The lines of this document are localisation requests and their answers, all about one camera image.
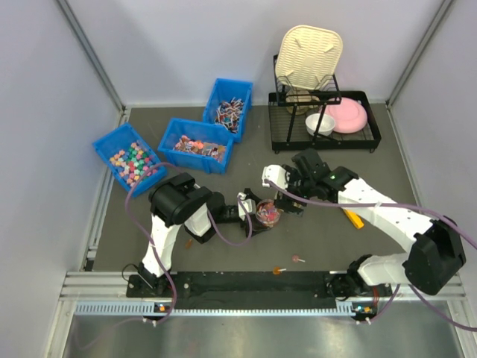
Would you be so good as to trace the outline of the yellow plastic scoop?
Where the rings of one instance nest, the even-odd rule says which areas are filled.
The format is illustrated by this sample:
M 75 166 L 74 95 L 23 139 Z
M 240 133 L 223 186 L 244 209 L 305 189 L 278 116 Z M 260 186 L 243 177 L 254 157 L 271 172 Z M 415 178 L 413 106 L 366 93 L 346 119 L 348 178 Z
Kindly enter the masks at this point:
M 350 220 L 357 230 L 360 230 L 364 227 L 364 222 L 361 220 L 360 216 L 350 210 L 343 209 L 343 211 L 345 216 Z

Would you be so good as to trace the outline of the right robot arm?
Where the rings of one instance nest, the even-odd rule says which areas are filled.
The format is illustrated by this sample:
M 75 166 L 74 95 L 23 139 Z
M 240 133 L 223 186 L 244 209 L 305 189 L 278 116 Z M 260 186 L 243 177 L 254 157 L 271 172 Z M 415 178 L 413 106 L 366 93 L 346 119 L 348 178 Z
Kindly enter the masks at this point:
M 292 158 L 292 165 L 263 169 L 262 185 L 277 190 L 275 205 L 302 215 L 308 204 L 347 210 L 388 235 L 401 254 L 366 254 L 338 276 L 337 296 L 363 295 L 379 285 L 412 285 L 436 295 L 465 265 L 462 235 L 454 221 L 413 205 L 398 204 L 371 187 L 355 172 L 331 170 L 313 149 Z

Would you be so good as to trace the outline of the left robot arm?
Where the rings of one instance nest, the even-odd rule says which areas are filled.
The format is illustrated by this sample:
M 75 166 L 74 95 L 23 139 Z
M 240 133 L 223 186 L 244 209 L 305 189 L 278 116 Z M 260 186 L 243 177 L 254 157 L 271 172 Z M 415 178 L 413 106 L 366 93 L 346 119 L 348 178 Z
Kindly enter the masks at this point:
M 181 227 L 199 243 L 208 242 L 217 233 L 216 224 L 239 224 L 247 237 L 270 229 L 257 219 L 260 199 L 250 189 L 240 192 L 237 202 L 229 205 L 223 194 L 198 186 L 188 173 L 160 182 L 148 200 L 152 242 L 137 272 L 141 283 L 154 294 L 165 289 L 163 278 L 171 270 L 171 255 Z

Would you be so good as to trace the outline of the clear round container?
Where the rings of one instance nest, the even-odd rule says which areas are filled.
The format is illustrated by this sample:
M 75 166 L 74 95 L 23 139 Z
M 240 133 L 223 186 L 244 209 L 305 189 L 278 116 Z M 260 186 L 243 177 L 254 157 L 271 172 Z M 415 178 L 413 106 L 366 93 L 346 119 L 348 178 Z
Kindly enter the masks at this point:
M 271 199 L 262 200 L 256 205 L 256 219 L 266 227 L 275 226 L 280 219 L 281 212 Z

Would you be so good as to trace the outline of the black wire dish rack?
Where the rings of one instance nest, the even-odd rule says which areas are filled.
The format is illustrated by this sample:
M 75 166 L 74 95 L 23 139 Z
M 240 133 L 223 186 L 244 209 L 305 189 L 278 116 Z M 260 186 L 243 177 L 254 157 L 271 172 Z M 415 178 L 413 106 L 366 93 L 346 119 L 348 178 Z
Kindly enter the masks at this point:
M 295 87 L 286 76 L 274 75 L 274 81 L 268 115 L 275 153 L 378 148 L 382 135 L 364 92 L 343 91 L 334 75 L 314 89 Z

